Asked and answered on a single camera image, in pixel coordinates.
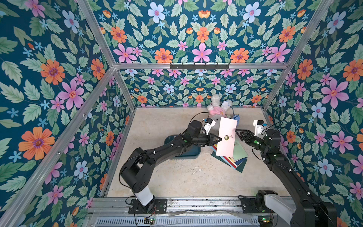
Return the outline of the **pink envelope with green seal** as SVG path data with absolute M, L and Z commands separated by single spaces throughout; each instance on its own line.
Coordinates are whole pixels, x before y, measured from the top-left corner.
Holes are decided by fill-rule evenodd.
M 232 157 L 235 143 L 235 130 L 237 128 L 237 121 L 230 118 L 222 117 L 220 119 L 220 126 L 218 137 L 221 141 L 217 143 L 216 155 L 223 157 Z

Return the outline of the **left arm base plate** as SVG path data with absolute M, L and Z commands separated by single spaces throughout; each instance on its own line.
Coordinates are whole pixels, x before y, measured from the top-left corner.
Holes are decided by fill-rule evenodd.
M 153 199 L 148 205 L 143 206 L 137 199 L 130 202 L 128 214 L 166 214 L 167 199 Z

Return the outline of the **navy blue envelope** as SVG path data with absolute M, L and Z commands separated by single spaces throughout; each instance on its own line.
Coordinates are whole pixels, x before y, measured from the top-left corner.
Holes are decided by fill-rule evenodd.
M 236 168 L 238 168 L 240 165 L 244 164 L 247 161 L 248 158 L 243 158 L 238 161 L 235 161 L 234 164 L 236 165 Z

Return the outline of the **light green envelope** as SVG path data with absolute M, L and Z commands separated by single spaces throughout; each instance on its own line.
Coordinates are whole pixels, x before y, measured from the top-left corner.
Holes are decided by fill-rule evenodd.
M 242 142 L 235 140 L 234 147 L 233 147 L 233 160 L 238 161 L 241 159 L 245 159 L 248 157 L 248 154 L 246 153 L 245 149 L 242 146 Z

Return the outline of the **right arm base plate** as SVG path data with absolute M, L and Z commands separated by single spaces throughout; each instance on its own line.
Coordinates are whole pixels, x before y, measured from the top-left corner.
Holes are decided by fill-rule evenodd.
M 241 202 L 243 213 L 250 214 L 250 213 L 266 213 L 265 209 L 258 207 L 256 204 L 255 198 L 246 197 L 243 195 L 239 195 L 238 199 Z

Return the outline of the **red envelope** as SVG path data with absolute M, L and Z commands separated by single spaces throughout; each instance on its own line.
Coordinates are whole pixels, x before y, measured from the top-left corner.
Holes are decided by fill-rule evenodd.
M 218 159 L 219 161 L 224 162 L 225 164 L 229 165 L 230 167 L 232 167 L 233 169 L 237 169 L 236 165 L 234 164 L 234 162 L 232 162 L 228 157 L 224 157 L 224 156 L 218 156 L 216 154 L 216 146 L 212 146 L 213 152 L 211 154 L 212 157 Z

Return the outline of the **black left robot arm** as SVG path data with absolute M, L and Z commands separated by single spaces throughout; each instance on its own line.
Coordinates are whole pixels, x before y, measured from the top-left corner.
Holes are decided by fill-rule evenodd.
M 148 209 L 155 203 L 155 197 L 148 186 L 155 167 L 188 152 L 194 146 L 210 147 L 220 141 L 222 139 L 217 135 L 207 133 L 201 122 L 193 120 L 171 142 L 147 150 L 135 149 L 121 167 L 119 179 L 124 180 L 139 203 Z

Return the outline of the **blue faceted toy figure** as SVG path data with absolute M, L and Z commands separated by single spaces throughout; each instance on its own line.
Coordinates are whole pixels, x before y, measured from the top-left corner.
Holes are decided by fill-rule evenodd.
M 234 116 L 232 117 L 232 119 L 234 119 L 234 120 L 236 120 L 236 121 L 237 121 L 236 125 L 238 126 L 238 125 L 239 125 L 239 122 L 240 122 L 240 115 L 239 115 L 239 114 L 234 115 Z

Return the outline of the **dark green envelope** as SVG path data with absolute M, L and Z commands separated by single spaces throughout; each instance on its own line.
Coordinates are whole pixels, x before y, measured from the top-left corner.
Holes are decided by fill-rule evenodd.
M 230 166 L 232 169 L 234 169 L 240 173 L 243 172 L 244 167 L 248 160 L 248 158 L 243 158 L 243 159 L 237 161 L 237 163 L 239 163 L 239 165 L 236 165 L 234 162 L 229 160 L 228 157 L 217 156 L 215 151 L 212 152 L 211 156 L 218 159 L 219 161 L 223 162 L 224 164 Z

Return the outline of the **small green circuit board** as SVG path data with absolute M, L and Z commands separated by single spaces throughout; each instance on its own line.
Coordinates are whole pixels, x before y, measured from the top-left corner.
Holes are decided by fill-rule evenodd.
M 152 217 L 145 217 L 144 218 L 144 225 L 154 225 L 156 221 L 156 218 L 152 218 Z

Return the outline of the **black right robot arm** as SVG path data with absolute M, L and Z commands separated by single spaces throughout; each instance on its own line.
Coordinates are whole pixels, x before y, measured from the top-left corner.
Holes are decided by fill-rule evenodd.
M 337 226 L 337 210 L 334 205 L 315 195 L 280 151 L 279 131 L 268 129 L 263 138 L 250 130 L 236 129 L 235 132 L 242 142 L 260 151 L 263 163 L 279 178 L 294 201 L 293 205 L 289 205 L 276 194 L 266 194 L 263 201 L 268 209 L 291 227 Z

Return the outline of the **white vent grille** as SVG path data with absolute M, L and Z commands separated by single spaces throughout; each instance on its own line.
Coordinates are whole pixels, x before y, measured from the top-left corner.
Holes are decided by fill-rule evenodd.
M 232 216 L 158 217 L 154 225 L 144 225 L 143 217 L 98 218 L 96 227 L 259 227 L 256 217 L 249 220 Z

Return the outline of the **white plush bunny pink shirt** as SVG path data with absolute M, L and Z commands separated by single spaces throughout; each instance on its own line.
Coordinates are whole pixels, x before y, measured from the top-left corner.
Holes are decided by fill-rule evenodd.
M 214 94 L 211 97 L 211 103 L 207 106 L 209 117 L 226 117 L 226 112 L 232 107 L 232 101 L 227 100 L 220 103 L 220 96 Z

